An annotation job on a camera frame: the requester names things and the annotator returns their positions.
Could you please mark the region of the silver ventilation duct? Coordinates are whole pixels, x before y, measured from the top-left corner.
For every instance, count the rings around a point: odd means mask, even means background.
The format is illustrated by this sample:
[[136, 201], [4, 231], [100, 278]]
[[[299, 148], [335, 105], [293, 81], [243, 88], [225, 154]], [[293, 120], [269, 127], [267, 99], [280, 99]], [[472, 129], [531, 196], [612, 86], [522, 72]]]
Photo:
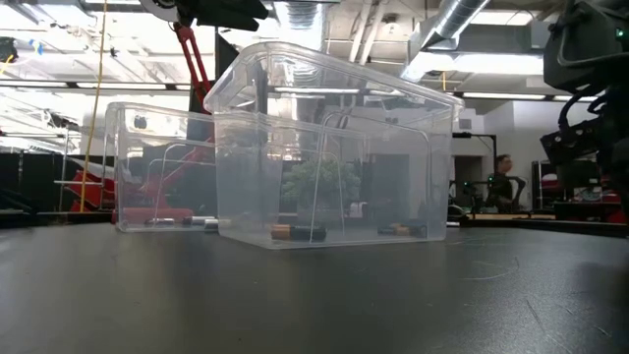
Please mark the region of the silver ventilation duct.
[[442, 0], [417, 23], [400, 76], [442, 73], [535, 76], [547, 36], [539, 12], [516, 0]]

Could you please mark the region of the red white equipment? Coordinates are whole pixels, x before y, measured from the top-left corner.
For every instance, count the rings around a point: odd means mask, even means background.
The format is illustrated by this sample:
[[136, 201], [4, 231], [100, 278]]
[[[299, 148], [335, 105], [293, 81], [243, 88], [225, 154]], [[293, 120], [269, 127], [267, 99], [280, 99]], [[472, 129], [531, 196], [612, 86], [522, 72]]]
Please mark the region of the red white equipment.
[[110, 210], [115, 205], [115, 184], [112, 178], [86, 174], [86, 183], [83, 185], [82, 170], [77, 170], [73, 179], [64, 186], [64, 200], [68, 211], [80, 212], [83, 203], [84, 212]]

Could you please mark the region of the person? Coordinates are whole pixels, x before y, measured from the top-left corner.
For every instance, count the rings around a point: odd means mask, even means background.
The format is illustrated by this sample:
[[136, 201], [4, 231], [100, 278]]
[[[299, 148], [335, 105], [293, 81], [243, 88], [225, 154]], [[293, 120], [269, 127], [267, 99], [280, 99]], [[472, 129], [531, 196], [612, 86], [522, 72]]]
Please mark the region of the person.
[[487, 178], [486, 206], [495, 207], [500, 213], [513, 210], [513, 187], [507, 176], [512, 166], [510, 154], [498, 155], [495, 162], [495, 171]]

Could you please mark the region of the green artificial potted plant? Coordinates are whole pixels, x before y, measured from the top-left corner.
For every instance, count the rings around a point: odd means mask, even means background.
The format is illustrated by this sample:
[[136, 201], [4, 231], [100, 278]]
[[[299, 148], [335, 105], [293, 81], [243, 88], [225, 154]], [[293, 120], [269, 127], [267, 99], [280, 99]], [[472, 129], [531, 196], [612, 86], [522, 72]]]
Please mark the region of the green artificial potted plant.
[[280, 205], [293, 209], [300, 221], [339, 225], [352, 202], [360, 199], [362, 178], [351, 162], [333, 157], [292, 165], [283, 172]]

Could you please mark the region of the black copper-top battery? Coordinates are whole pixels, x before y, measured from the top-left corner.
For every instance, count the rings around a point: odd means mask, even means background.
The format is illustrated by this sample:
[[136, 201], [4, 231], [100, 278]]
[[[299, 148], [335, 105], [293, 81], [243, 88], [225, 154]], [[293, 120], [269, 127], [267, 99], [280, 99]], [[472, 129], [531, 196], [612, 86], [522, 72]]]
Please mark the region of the black copper-top battery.
[[422, 224], [393, 223], [387, 226], [378, 227], [377, 234], [384, 236], [426, 238], [428, 235], [428, 229]]
[[327, 230], [322, 226], [276, 224], [270, 235], [272, 240], [320, 242], [326, 238]]

